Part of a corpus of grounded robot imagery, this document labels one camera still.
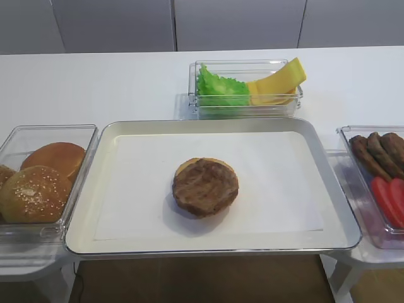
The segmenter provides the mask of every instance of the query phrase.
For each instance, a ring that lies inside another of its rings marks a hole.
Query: tomato slice
[[[393,179],[389,184],[389,195],[393,208],[404,218],[404,180]]]
[[[389,194],[389,184],[381,177],[375,177],[371,182],[371,187],[376,201],[382,209],[387,220],[390,221],[392,227],[404,228],[404,215],[396,203],[392,202]]]

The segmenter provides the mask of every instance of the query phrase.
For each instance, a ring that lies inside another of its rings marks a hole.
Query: wooden floor
[[[317,256],[87,261],[78,274],[70,303],[334,302]],[[355,303],[402,303],[404,270],[368,271],[352,294]],[[0,302],[47,300],[32,282],[0,283]]]

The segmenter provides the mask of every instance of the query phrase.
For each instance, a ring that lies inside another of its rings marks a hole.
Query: white table
[[[404,47],[0,56],[0,141],[22,124],[89,123],[102,129],[114,121],[185,119],[190,63],[296,56],[307,73],[297,117],[314,125],[326,149],[336,148],[337,127],[404,123]],[[61,247],[54,252],[26,247],[21,259],[7,250],[0,246],[3,280],[40,278],[52,266],[73,262]],[[33,256],[48,262],[31,266]],[[404,252],[381,251],[364,240],[335,257],[354,266],[385,268],[401,264]],[[14,266],[7,265],[10,259]],[[342,278],[347,282],[350,271],[339,271],[348,272]]]

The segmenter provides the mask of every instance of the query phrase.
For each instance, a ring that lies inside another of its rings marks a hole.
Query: lettuce
[[[249,94],[246,83],[212,74],[202,64],[198,75],[198,96],[201,106],[249,105]],[[232,95],[235,97],[216,97]]]

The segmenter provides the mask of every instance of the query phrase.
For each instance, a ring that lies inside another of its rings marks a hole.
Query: cheese slice
[[[288,101],[289,98],[259,97],[257,95],[294,93],[304,80],[306,80],[306,74],[299,59],[295,58],[276,73],[264,79],[247,82],[251,95],[250,103],[252,105],[282,104]]]

